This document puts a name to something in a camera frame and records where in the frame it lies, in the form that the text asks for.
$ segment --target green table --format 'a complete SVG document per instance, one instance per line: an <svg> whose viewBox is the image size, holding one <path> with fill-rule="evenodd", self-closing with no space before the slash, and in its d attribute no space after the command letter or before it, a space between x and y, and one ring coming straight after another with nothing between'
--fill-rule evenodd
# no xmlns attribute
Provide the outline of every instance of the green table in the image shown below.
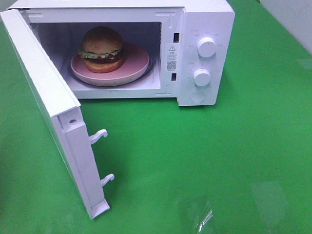
<svg viewBox="0 0 312 234"><path fill-rule="evenodd" d="M81 100L111 209L90 220L0 25L0 233L312 233L312 70L255 0L231 0L215 106Z"/></svg>

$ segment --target white microwave oven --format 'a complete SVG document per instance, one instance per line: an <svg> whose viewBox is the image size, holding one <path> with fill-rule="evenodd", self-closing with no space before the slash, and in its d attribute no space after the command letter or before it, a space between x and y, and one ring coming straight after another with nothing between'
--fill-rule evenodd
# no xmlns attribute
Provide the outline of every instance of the white microwave oven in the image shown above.
<svg viewBox="0 0 312 234"><path fill-rule="evenodd" d="M0 15L90 218L109 209L102 187L114 175L99 178L91 144L107 132L88 135L78 99L215 104L234 21L225 0L18 0ZM83 35L97 26L147 52L138 78L105 87L75 76L72 59Z"/></svg>

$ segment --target hamburger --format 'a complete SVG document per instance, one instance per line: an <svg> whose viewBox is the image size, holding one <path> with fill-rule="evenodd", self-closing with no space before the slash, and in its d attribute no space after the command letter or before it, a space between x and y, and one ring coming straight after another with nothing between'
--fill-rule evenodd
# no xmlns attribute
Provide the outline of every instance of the hamburger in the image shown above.
<svg viewBox="0 0 312 234"><path fill-rule="evenodd" d="M111 72L119 68L124 61L122 45L123 39L118 32L100 26L84 35L78 54L91 72Z"/></svg>

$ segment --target control knob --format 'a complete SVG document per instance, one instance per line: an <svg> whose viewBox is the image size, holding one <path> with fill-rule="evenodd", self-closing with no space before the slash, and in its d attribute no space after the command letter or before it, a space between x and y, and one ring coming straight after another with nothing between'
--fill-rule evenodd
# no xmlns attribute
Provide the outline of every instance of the control knob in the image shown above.
<svg viewBox="0 0 312 234"><path fill-rule="evenodd" d="M198 69L194 72L194 82L197 86L205 86L210 83L211 72L207 69Z"/></svg>
<svg viewBox="0 0 312 234"><path fill-rule="evenodd" d="M200 56L211 57L216 52L216 42L211 37L204 37L198 41L197 50Z"/></svg>

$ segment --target plate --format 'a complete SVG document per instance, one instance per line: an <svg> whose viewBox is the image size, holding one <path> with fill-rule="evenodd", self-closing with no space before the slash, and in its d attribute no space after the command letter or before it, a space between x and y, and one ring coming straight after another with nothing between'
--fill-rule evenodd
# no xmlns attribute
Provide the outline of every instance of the plate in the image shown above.
<svg viewBox="0 0 312 234"><path fill-rule="evenodd" d="M78 54L73 56L71 68L78 79L88 84L117 86L130 83L144 74L150 57L145 50L132 43L125 42L123 50L125 61L118 69L112 72L94 73L89 71Z"/></svg>

